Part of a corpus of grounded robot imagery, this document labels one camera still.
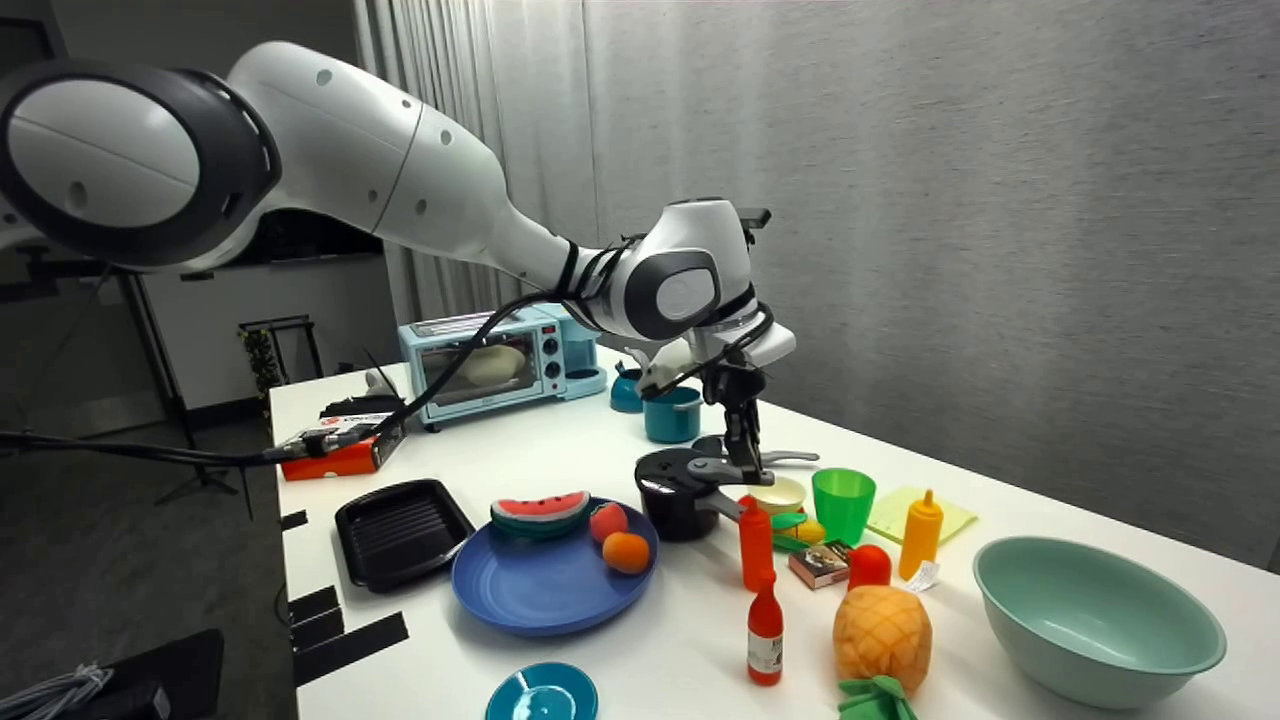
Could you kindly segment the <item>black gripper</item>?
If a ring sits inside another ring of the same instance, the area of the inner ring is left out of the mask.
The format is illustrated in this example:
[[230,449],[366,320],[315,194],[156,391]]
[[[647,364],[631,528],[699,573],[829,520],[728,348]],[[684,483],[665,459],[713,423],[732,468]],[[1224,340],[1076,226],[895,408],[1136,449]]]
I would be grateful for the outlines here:
[[759,411],[758,399],[765,391],[765,370],[759,366],[713,366],[703,377],[703,391],[713,404],[726,408],[726,443],[728,443],[728,464],[736,479],[770,483],[770,452],[759,449]]

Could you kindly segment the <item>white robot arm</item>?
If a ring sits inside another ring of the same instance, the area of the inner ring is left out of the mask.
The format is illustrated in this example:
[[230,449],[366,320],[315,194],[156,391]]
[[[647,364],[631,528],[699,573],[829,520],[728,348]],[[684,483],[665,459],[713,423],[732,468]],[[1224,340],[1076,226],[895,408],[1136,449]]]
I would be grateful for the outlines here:
[[636,348],[665,389],[759,370],[796,348],[758,296],[747,214],[682,201],[618,248],[530,218],[498,153],[395,83],[270,41],[233,72],[41,59],[0,83],[9,240],[44,234],[128,273],[214,273],[270,210],[487,263],[534,298]]

